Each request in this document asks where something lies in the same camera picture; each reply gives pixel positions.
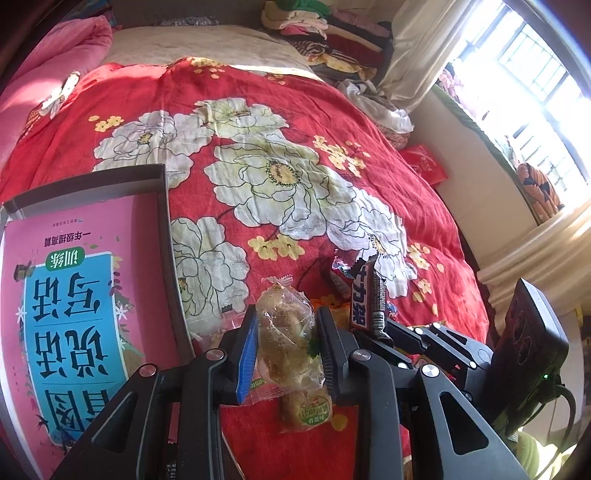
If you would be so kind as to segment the red floral bedspread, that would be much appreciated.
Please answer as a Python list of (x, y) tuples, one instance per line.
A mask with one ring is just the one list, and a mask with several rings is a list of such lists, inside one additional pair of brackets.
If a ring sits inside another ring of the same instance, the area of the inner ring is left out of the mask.
[(1, 196), (79, 174), (164, 163), (185, 319), (197, 329), (290, 275), (315, 305), (349, 304), (335, 255), (380, 255), (403, 324), (484, 340), (489, 319), (435, 190), (335, 88), (197, 57), (108, 64), (1, 171)]

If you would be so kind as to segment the clear bag sesame bread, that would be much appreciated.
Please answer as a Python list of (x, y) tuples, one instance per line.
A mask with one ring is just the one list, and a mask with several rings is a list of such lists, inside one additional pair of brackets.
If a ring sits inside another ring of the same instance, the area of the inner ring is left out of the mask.
[(276, 400), (280, 432), (301, 433), (332, 419), (325, 385), (315, 307), (293, 286), (293, 277), (266, 277), (256, 300), (256, 367), (246, 402)]

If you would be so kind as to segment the grey headboard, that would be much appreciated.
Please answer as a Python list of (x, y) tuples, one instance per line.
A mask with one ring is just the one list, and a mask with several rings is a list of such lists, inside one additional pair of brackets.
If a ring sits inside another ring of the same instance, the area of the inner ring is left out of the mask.
[(263, 0), (113, 0), (114, 16), (124, 28), (155, 26), (163, 20), (211, 16), (221, 25), (259, 28)]

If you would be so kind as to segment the red packet on sill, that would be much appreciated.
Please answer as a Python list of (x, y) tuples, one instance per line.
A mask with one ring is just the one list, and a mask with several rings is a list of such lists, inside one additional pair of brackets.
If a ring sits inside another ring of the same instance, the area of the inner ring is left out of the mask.
[(435, 187), (448, 179), (443, 166), (424, 145), (414, 145), (400, 151), (403, 159), (430, 186)]

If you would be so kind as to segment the beige bed sheet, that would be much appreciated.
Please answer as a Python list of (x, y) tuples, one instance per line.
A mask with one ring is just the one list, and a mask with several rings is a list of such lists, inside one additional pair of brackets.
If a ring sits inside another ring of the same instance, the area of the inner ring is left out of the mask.
[(185, 57), (211, 59), (247, 71), (318, 78), (287, 42), (238, 25), (123, 29), (113, 34), (103, 62), (166, 65)]

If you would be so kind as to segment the pink blanket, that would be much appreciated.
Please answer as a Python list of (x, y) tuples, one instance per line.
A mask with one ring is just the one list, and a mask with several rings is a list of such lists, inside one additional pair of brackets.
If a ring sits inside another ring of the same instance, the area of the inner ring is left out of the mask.
[(104, 16), (57, 24), (28, 55), (1, 94), (1, 161), (10, 157), (30, 111), (68, 76), (96, 68), (112, 44), (112, 27)]

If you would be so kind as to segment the folded clothes pile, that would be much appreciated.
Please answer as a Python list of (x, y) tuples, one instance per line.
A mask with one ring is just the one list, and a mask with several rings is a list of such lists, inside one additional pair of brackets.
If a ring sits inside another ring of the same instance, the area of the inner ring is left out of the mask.
[(394, 52), (392, 27), (324, 1), (266, 1), (260, 21), (329, 83), (377, 82)]

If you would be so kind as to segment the cream curtain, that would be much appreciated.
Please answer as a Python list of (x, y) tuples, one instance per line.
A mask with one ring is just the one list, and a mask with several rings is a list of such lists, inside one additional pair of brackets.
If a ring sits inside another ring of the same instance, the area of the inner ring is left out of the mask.
[(474, 0), (407, 1), (394, 16), (394, 52), (379, 88), (412, 112), (439, 78), (479, 5)]

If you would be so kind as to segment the brown Snickers bar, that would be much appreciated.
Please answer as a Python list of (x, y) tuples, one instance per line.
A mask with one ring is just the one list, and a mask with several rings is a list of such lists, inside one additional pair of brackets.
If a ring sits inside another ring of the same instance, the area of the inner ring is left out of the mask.
[(379, 254), (354, 259), (352, 252), (335, 251), (331, 278), (342, 298), (349, 301), (349, 328), (391, 342), (386, 333), (386, 279), (377, 270)]

